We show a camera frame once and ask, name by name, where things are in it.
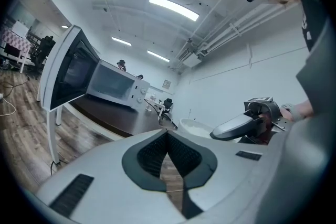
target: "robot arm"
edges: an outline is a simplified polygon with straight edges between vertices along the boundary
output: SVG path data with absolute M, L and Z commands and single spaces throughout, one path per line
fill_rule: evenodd
M 214 128 L 210 136 L 213 139 L 229 141 L 235 138 L 248 136 L 258 137 L 266 131 L 266 121 L 261 118 L 263 113 L 269 113 L 272 123 L 272 132 L 290 130 L 292 123 L 285 119 L 273 97 L 252 98 L 244 102 L 245 112 Z

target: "microwave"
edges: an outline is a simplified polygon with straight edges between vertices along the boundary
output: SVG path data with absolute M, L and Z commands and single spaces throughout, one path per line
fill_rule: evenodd
M 83 30 L 73 25 L 53 46 L 40 80 L 41 106 L 52 111 L 85 94 L 139 107 L 149 83 L 102 61 Z
M 136 109 L 144 102 L 149 86 L 148 82 L 100 60 L 87 94 Z

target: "ceiling light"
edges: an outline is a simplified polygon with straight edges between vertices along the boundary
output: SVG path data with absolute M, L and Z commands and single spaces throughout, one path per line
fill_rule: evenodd
M 177 13 L 180 13 L 184 15 L 185 17 L 188 17 L 189 19 L 196 21 L 198 18 L 198 14 L 192 12 L 191 10 L 182 7 L 174 2 L 168 1 L 168 0 L 149 0 L 150 3 L 157 4 L 159 6 L 171 9 Z
M 126 42 L 126 41 L 123 41 L 123 40 L 121 40 L 121 39 L 117 39 L 117 38 L 115 38 L 115 37 L 112 37 L 112 39 L 115 40 L 115 41 L 117 41 L 117 42 L 124 43 L 124 44 L 126 44 L 126 45 L 128 45 L 128 46 L 131 46 L 131 45 L 132 45 L 132 44 Z
M 169 62 L 169 60 L 168 59 L 166 59 L 166 58 L 164 58 L 164 57 L 162 57 L 162 56 L 160 56 L 160 55 L 157 55 L 157 54 L 155 54 L 155 53 L 153 53 L 153 52 L 151 52 L 151 51 L 147 51 L 149 54 L 151 54 L 151 55 L 154 55 L 154 56 L 156 56 L 156 57 L 158 57 L 158 58 L 160 58 L 160 59 L 162 59 L 162 60 L 164 60 L 164 61 L 166 61 L 166 62 Z

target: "white wall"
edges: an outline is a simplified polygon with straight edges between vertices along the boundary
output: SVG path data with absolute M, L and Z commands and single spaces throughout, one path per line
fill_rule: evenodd
M 160 91 L 157 88 L 154 88 L 152 86 L 149 87 L 148 92 L 146 94 L 146 98 L 149 99 L 153 93 L 155 93 L 157 102 L 159 102 L 159 100 L 162 100 L 161 104 L 163 104 L 163 101 L 166 100 L 167 98 L 170 98 L 170 99 L 174 100 L 174 95 L 173 94 L 170 94 L 170 93 L 164 92 L 164 91 Z
M 53 36 L 53 40 L 57 42 L 58 36 L 55 35 L 53 31 L 51 31 L 47 26 L 45 26 L 40 21 L 36 20 L 36 23 L 33 24 L 31 32 L 40 38 L 44 38 L 45 36 Z
M 20 21 L 28 29 L 33 25 L 35 20 L 35 17 L 20 2 L 16 3 L 10 16 L 15 20 Z
M 60 21 L 60 15 L 57 14 L 57 10 L 53 10 L 52 4 L 48 3 L 47 0 L 19 0 L 20 3 L 29 11 L 37 20 L 39 20 L 43 27 L 40 26 L 40 32 L 43 34 L 47 33 L 48 36 L 53 36 L 54 40 L 57 40 L 60 37 L 65 29 L 61 26 L 65 22 Z M 39 32 L 37 33 L 39 37 L 44 38 L 46 35 L 40 36 Z
M 243 113 L 243 101 L 249 98 L 273 96 L 279 105 L 305 101 L 295 77 L 308 56 L 301 22 L 301 7 L 293 8 L 187 70 L 174 95 L 173 121 L 189 117 L 215 127 Z M 251 69 L 247 42 L 253 55 Z

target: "cable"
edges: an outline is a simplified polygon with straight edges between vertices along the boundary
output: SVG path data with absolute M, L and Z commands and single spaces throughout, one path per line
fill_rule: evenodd
M 172 119 L 167 114 L 165 114 L 164 116 L 167 117 L 171 122 L 173 122 Z
M 52 161 L 52 163 L 51 163 L 51 166 L 50 166 L 50 175 L 52 176 L 52 171 L 53 171 L 53 164 L 54 164 L 55 162 L 54 161 Z
M 150 104 L 152 107 L 153 107 L 153 109 L 156 111 L 156 113 L 157 113 L 157 115 L 159 115 L 159 112 L 155 109 L 155 107 L 152 105 L 152 104 Z
M 7 82 L 7 81 L 2 81 L 2 82 L 0 82 L 0 84 L 2 85 L 2 87 L 7 88 L 7 89 L 10 89 L 9 94 L 7 94 L 6 96 L 4 96 L 4 98 L 8 97 L 8 96 L 12 93 L 12 90 L 13 90 L 15 87 L 17 87 L 17 86 L 21 86 L 21 85 L 25 84 L 27 81 L 28 81 L 28 80 L 26 80 L 24 83 L 21 83 L 21 84 L 18 84 L 18 85 L 13 85 L 13 84 L 11 84 L 11 83 L 9 83 L 9 82 Z M 3 83 L 9 84 L 11 87 L 4 86 Z
M 53 165 L 57 165 L 54 161 L 52 161 L 51 166 L 50 166 L 50 175 L 52 176 L 52 171 L 53 171 Z
M 251 140 L 253 143 L 257 144 L 253 139 L 251 139 L 250 137 L 248 137 L 247 135 L 245 135 L 245 137 L 249 140 Z
M 183 191 L 183 189 L 179 189 L 179 190 L 170 190 L 170 191 L 166 191 L 167 193 L 176 193 L 179 191 Z
M 15 106 L 13 106 L 11 103 L 9 103 L 7 100 L 4 99 L 4 101 L 8 104 L 10 104 L 13 108 L 14 108 L 14 112 L 10 113 L 10 114 L 4 114 L 4 115 L 0 115 L 0 117 L 2 116 L 10 116 L 10 115 L 13 115 L 15 112 L 16 112 L 16 108 Z

